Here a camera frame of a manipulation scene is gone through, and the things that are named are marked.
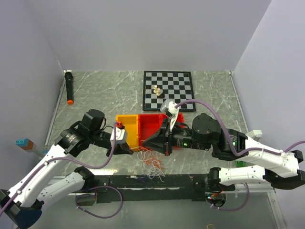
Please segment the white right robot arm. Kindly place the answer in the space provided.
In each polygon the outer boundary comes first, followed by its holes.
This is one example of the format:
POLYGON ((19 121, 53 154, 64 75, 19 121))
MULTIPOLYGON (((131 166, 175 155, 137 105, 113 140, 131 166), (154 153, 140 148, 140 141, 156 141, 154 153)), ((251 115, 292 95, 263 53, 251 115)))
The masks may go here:
POLYGON ((270 183, 273 188, 291 190, 304 185, 305 173, 300 170, 303 153, 299 150, 284 152, 265 146, 251 137, 228 129, 231 144, 217 120, 202 113, 193 119, 192 127, 177 123, 170 128, 168 118, 158 131, 143 142, 144 147, 170 155, 175 147, 207 151, 224 161, 244 161, 248 167, 210 169, 205 185, 216 191, 238 183, 270 183))

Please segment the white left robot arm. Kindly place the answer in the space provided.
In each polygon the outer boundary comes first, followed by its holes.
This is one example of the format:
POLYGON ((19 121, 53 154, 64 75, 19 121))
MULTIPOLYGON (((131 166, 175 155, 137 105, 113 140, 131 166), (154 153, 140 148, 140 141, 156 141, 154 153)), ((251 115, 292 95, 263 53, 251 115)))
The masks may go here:
POLYGON ((93 169, 104 168, 113 155, 133 154, 125 127, 115 122, 112 132, 104 131, 105 114, 91 109, 82 120, 63 130, 41 161, 19 183, 0 191, 0 212, 19 229, 28 229, 51 204, 75 191, 93 191, 97 182, 93 169), (101 166, 90 166, 76 157, 90 145, 107 149, 101 166))

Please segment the red plastic bin middle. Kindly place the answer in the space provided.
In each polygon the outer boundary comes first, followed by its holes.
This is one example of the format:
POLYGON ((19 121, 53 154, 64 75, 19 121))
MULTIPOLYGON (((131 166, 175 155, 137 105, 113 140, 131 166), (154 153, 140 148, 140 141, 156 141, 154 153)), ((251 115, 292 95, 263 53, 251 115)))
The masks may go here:
POLYGON ((138 143, 142 146, 144 140, 152 136, 161 126, 163 114, 138 115, 138 143))

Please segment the red plastic bin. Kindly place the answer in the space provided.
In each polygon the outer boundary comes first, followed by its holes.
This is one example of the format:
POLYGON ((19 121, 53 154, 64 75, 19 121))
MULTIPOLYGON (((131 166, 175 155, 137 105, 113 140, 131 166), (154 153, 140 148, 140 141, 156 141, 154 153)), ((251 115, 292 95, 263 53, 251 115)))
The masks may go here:
POLYGON ((186 147, 183 138, 187 136, 189 127, 184 123, 183 114, 178 114, 177 121, 172 131, 170 131, 170 119, 164 114, 163 116, 164 118, 162 119, 160 128, 165 131, 166 143, 171 146, 171 149, 186 147))
POLYGON ((142 146, 144 140, 152 136, 161 126, 163 114, 138 115, 138 143, 142 146))

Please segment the red plastic bin right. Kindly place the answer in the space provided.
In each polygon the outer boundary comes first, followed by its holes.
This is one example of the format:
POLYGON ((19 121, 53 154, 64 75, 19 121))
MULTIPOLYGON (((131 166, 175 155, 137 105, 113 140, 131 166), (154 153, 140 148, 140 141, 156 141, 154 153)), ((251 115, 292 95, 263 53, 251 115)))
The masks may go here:
POLYGON ((184 123, 183 114, 178 114, 177 121, 172 131, 170 131, 170 119, 164 114, 163 116, 164 118, 162 119, 160 128, 165 131, 166 143, 171 146, 171 149, 186 147, 183 138, 187 136, 189 127, 184 123))

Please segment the yellow plastic bin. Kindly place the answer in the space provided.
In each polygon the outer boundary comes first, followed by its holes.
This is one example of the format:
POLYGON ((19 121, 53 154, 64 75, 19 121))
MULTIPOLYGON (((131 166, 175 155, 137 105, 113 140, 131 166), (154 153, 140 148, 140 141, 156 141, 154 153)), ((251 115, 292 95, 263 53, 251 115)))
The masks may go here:
POLYGON ((125 130, 128 134, 127 144, 131 148, 139 146, 138 115, 137 114, 116 115, 116 121, 121 122, 122 125, 125 126, 125 130))

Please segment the white chess piece tall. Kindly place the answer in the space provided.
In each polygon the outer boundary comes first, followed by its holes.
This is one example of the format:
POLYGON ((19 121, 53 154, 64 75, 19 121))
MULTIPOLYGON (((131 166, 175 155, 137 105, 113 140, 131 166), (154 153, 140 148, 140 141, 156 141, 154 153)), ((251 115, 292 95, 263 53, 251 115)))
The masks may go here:
POLYGON ((158 87, 157 87, 157 85, 154 86, 153 92, 154 92, 155 94, 158 92, 158 87))

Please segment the white chess piece short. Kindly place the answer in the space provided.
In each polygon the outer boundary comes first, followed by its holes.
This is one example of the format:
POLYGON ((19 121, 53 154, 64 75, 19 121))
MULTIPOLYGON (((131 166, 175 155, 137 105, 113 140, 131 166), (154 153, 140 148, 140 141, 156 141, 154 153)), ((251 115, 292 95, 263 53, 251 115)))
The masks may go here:
POLYGON ((156 94, 157 94, 157 96, 160 96, 161 95, 161 89, 160 88, 157 88, 157 92, 156 92, 156 94))

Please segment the black white chessboard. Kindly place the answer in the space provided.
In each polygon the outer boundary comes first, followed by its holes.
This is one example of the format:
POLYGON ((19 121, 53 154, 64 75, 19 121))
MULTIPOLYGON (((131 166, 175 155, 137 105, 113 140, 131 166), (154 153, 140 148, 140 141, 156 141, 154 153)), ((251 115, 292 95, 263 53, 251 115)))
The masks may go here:
POLYGON ((144 71, 142 110, 159 111, 166 99, 173 99, 177 104, 194 99, 191 72, 144 71), (158 98, 153 92, 155 85, 165 94, 164 98, 158 98))

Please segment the green plastic toy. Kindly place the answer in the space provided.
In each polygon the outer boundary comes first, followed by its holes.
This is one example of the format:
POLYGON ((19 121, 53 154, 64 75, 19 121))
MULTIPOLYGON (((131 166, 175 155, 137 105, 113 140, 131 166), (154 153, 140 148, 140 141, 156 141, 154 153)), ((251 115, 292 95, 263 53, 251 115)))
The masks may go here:
POLYGON ((244 162, 244 161, 235 161, 235 166, 236 167, 245 167, 246 166, 246 162, 244 162))

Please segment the black marker orange cap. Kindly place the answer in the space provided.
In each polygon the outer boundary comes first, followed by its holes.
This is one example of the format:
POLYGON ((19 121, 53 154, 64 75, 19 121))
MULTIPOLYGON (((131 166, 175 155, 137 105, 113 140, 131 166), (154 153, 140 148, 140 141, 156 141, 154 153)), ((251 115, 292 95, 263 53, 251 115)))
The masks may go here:
POLYGON ((65 72, 64 75, 66 81, 66 95, 67 95, 67 104, 74 104, 74 92, 73 92, 73 75, 71 72, 65 72))

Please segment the blue brown toy block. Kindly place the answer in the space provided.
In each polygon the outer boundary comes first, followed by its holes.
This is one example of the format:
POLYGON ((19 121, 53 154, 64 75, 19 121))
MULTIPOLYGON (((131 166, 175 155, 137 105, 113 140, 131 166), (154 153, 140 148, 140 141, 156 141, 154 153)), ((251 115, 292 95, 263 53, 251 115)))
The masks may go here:
POLYGON ((31 151, 34 148, 34 143, 28 138, 18 139, 16 145, 25 151, 31 151))

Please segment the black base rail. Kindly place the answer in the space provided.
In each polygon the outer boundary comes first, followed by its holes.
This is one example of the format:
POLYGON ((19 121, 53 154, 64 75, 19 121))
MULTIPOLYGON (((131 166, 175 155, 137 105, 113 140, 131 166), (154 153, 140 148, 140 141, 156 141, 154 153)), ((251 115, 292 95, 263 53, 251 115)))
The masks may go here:
POLYGON ((94 194, 97 203, 120 201, 182 200, 205 201, 205 194, 234 191, 235 185, 224 186, 208 181, 208 174, 171 174, 163 179, 144 175, 95 176, 90 186, 75 194, 94 194))

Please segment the white stand bracket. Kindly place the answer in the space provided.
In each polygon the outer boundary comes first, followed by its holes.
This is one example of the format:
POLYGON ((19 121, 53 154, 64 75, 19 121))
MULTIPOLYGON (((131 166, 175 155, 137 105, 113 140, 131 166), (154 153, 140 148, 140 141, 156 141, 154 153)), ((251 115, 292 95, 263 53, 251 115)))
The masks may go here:
POLYGON ((252 130, 252 131, 246 133, 246 135, 255 141, 259 141, 260 138, 263 136, 263 133, 261 130, 252 130))

